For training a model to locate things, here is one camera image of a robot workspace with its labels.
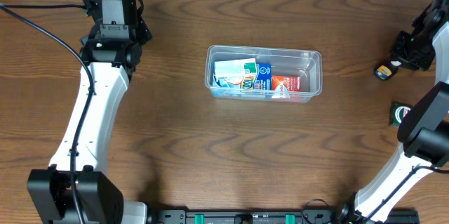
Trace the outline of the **dark bottle white cap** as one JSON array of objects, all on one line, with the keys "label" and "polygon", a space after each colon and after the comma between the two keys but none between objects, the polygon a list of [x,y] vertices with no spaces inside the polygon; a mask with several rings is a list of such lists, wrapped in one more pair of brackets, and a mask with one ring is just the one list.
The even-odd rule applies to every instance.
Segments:
[{"label": "dark bottle white cap", "polygon": [[374,75],[382,81],[389,80],[398,72],[400,66],[401,63],[399,61],[382,61],[378,66],[375,67]]}]

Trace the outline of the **dark green square box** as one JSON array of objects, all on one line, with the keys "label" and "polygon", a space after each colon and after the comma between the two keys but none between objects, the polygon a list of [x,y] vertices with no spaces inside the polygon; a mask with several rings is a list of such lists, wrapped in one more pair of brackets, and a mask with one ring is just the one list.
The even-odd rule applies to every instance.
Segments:
[{"label": "dark green square box", "polygon": [[389,125],[398,128],[411,108],[409,105],[393,102],[389,113]]}]

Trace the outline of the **white blue medicine box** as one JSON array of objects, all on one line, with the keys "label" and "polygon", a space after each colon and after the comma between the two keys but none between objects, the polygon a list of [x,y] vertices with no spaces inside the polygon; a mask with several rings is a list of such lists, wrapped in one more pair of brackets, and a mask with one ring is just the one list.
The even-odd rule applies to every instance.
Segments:
[{"label": "white blue medicine box", "polygon": [[216,80],[243,78],[256,74],[256,60],[254,58],[214,62],[214,77]]}]

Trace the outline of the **blue fever patch box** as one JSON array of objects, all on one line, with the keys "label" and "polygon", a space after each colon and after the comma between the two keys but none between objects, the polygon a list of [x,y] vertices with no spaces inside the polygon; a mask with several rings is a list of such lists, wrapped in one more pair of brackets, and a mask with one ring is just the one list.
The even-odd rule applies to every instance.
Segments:
[{"label": "blue fever patch box", "polygon": [[212,86],[219,88],[269,90],[271,81],[271,65],[256,63],[257,74],[243,78],[216,80],[213,70]]}]

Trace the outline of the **red white medicine box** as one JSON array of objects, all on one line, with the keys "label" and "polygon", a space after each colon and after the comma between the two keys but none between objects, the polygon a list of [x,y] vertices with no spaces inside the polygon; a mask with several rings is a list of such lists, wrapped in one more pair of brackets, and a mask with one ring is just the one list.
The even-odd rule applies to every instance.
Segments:
[{"label": "red white medicine box", "polygon": [[272,91],[272,98],[289,98],[292,93],[301,91],[301,79],[299,77],[273,75]]}]

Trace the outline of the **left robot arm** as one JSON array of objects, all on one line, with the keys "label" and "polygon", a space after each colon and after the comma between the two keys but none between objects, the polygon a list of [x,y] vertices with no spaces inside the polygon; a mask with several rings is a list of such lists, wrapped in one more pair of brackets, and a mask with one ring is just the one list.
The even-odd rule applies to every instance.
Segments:
[{"label": "left robot arm", "polygon": [[74,109],[48,168],[31,170],[27,190],[42,223],[150,223],[148,205],[124,199],[107,177],[116,113],[152,38],[143,0],[83,3],[94,26],[81,38]]}]

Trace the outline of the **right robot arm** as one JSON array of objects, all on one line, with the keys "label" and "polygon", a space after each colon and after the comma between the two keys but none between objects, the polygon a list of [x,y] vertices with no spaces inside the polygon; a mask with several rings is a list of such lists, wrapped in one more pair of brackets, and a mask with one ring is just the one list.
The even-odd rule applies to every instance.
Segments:
[{"label": "right robot arm", "polygon": [[399,32],[388,60],[375,74],[392,78],[399,68],[427,70],[436,66],[434,87],[402,118],[394,154],[375,178],[355,192],[334,223],[418,223],[413,210],[396,210],[398,201],[430,173],[445,174],[448,163],[448,0],[433,0]]}]

